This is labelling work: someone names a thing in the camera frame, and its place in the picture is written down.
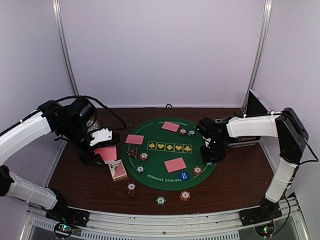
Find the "red-backed card deck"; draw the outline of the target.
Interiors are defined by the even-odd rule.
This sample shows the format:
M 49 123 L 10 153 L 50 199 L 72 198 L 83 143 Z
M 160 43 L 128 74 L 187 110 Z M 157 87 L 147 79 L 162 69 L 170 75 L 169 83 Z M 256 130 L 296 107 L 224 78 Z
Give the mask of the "red-backed card deck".
M 108 146 L 108 147 L 102 147 L 94 150 L 95 154 L 100 154 L 102 160 L 108 164 L 113 161 L 116 161 L 118 159 L 117 157 L 117 147 L 114 146 Z

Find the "dealt card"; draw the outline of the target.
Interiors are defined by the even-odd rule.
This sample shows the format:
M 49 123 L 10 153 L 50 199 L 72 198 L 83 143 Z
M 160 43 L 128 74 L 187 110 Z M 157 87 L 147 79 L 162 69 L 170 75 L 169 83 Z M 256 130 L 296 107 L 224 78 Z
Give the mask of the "dealt card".
M 168 173 L 173 173 L 187 168 L 187 165 L 182 157 L 167 160 L 164 162 L 164 165 Z
M 143 135 L 128 134 L 125 140 L 126 144 L 142 145 L 144 141 Z
M 163 130 L 171 131 L 176 133 L 178 129 L 180 128 L 180 125 L 177 123 L 165 121 L 164 124 L 161 127 Z

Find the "orange 5 chip stack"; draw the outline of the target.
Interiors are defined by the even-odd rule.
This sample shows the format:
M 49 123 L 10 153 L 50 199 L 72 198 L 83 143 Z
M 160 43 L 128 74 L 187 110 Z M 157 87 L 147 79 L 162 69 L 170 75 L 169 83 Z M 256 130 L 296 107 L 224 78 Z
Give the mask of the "orange 5 chip stack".
M 179 199 L 183 202 L 189 201 L 191 198 L 191 193 L 188 190 L 183 190 L 179 194 Z

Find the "black 100 chip stack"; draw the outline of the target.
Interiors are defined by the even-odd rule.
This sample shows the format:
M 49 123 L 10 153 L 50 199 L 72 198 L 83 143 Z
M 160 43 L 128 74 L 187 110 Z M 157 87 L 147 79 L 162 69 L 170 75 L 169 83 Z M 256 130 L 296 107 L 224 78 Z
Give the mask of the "black 100 chip stack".
M 134 182 L 130 182 L 126 185 L 126 192 L 129 195 L 134 195 L 137 192 L 137 185 Z

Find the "green 20 chip stack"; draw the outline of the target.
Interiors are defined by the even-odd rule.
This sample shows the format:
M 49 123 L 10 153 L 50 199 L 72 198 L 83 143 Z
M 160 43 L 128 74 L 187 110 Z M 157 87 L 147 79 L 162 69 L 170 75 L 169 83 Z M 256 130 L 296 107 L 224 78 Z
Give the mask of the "green 20 chip stack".
M 164 196 L 157 196 L 155 202 L 157 205 L 163 206 L 167 202 L 167 200 Z

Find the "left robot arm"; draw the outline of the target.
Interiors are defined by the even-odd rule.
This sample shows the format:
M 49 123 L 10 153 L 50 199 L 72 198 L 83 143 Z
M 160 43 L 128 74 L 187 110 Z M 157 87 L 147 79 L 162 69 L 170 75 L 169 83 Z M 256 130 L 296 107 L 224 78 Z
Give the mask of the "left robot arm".
M 0 134 L 0 195 L 20 199 L 41 206 L 61 222 L 72 218 L 72 211 L 66 200 L 55 190 L 41 187 L 13 173 L 5 162 L 19 150 L 49 133 L 59 139 L 73 143 L 80 150 L 80 161 L 88 166 L 105 166 L 96 149 L 115 146 L 120 135 L 113 129 L 90 130 L 87 122 L 97 117 L 97 109 L 92 101 L 111 113 L 117 120 L 121 118 L 106 105 L 91 96 L 69 96 L 73 102 L 61 105 L 64 98 L 49 100 L 38 106 L 13 126 Z

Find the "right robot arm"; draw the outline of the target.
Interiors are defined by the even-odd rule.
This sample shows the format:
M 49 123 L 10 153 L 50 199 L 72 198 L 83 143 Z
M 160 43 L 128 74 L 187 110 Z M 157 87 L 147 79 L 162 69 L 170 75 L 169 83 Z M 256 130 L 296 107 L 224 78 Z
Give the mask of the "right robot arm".
M 242 137 L 274 139 L 279 149 L 279 161 L 274 176 L 256 210 L 259 220 L 268 220 L 285 191 L 292 184 L 301 165 L 309 134 L 296 112 L 286 107 L 279 112 L 252 115 L 231 115 L 214 120 L 201 119 L 196 130 L 202 136 L 204 145 L 200 148 L 204 163 L 215 163 L 226 157 L 226 148 Z

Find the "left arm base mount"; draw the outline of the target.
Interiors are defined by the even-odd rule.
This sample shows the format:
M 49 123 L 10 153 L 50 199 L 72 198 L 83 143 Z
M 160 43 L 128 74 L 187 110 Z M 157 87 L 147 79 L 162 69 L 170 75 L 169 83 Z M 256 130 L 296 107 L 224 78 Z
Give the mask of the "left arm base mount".
M 48 219 L 55 220 L 60 223 L 67 224 L 74 227 L 86 227 L 89 220 L 90 213 L 85 210 L 75 208 L 67 208 L 66 213 L 58 213 L 55 210 L 46 210 Z

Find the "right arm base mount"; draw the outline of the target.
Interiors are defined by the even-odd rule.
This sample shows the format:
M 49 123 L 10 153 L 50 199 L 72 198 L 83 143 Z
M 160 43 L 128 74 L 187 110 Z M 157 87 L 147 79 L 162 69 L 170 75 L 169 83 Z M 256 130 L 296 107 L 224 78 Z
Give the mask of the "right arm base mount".
M 260 224 L 271 221 L 274 218 L 279 218 L 283 215 L 282 211 L 278 208 L 269 211 L 267 208 L 261 206 L 241 210 L 238 214 L 242 226 Z

